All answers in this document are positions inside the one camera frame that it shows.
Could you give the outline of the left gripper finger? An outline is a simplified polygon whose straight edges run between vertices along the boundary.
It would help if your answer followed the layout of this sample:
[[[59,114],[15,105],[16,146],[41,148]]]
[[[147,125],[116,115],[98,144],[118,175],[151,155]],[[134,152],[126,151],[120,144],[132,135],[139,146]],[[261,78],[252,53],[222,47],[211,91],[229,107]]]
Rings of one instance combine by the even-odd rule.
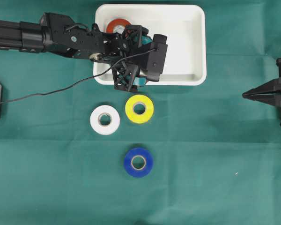
[[[145,86],[146,85],[146,78],[145,77],[136,77],[134,79],[133,85],[135,86]]]
[[[147,45],[151,43],[153,40],[150,36],[141,36],[141,45]]]

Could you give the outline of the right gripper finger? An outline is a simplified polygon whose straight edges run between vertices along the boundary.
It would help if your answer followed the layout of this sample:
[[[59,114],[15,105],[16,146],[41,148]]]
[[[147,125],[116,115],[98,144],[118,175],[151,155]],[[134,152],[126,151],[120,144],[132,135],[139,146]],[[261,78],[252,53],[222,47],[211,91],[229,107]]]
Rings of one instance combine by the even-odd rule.
[[[270,94],[274,93],[276,91],[275,85],[276,85],[276,79],[270,80],[256,88],[253,88],[249,91],[244,92],[243,96],[251,96],[251,95],[259,95],[259,94]]]
[[[243,94],[243,98],[248,99],[248,100],[252,100],[252,101],[259,101],[261,103],[265,103],[268,105],[272,105],[277,107],[276,104],[276,97],[273,94],[265,94],[265,95],[246,95]]]

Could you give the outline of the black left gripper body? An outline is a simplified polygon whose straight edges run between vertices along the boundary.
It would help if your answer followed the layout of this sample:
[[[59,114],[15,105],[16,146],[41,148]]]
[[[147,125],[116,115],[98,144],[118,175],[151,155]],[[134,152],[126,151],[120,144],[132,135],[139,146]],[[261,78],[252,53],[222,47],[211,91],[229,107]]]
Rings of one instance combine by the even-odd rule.
[[[149,50],[142,50],[143,39],[148,37],[148,29],[141,25],[126,25],[119,33],[104,33],[105,53],[103,59],[111,65],[114,88],[127,92],[136,92],[134,84],[140,75],[141,63]]]

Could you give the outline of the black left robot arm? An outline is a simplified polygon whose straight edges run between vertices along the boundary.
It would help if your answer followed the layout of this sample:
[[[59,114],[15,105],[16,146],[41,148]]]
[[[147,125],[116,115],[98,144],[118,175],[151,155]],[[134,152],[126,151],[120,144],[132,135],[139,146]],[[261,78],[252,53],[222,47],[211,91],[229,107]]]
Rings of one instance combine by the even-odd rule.
[[[65,58],[110,65],[114,88],[137,92],[134,84],[141,63],[156,51],[135,47],[129,35],[100,31],[75,22],[67,15],[44,13],[39,23],[0,20],[0,50],[23,53],[52,53]]]

